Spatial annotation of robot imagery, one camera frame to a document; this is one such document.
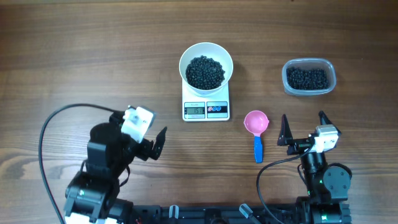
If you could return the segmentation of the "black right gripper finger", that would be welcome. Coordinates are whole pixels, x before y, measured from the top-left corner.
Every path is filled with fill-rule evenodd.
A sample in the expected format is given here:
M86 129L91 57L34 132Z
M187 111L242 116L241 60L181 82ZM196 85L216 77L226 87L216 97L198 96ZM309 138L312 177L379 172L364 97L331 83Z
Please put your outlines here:
M320 118L321 125L333 125L336 128L338 135L341 136L341 131L328 119L324 111L319 111L318 116Z
M286 114L282 115L281 118L281 128L279 133L279 138L277 140L278 146L289 146L294 143L294 139L290 130L289 122Z

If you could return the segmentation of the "pink scoop with blue handle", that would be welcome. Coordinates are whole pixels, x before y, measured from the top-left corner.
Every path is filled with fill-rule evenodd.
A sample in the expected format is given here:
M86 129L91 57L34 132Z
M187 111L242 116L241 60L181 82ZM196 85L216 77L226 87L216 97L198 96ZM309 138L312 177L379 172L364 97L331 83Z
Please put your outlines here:
M267 129L268 125L268 117L259 110L249 112L244 119L245 128L254 136L254 160L256 163L263 162L261 134Z

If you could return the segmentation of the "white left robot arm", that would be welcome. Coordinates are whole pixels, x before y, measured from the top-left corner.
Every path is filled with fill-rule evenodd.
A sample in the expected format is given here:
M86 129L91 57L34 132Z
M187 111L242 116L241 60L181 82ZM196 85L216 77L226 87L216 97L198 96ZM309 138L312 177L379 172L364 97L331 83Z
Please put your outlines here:
M140 223L134 204L118 198L126 184L119 177L139 158L157 160L166 129L155 141L144 139L155 113L143 107L114 112L107 123L94 126L87 144L87 160L69 183L64 206L66 223Z

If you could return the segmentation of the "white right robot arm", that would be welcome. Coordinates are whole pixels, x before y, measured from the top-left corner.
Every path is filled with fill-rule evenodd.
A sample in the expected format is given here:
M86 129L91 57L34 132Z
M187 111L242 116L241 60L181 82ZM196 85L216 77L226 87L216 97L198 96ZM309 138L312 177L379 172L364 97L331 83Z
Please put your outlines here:
M307 138L295 139L286 115L282 115L277 144L287 146L287 155L300 159L300 176L307 188L306 197L295 203L297 223L350 223L348 199L352 171L340 163L329 164L325 153L334 149L341 131L319 112L320 125Z

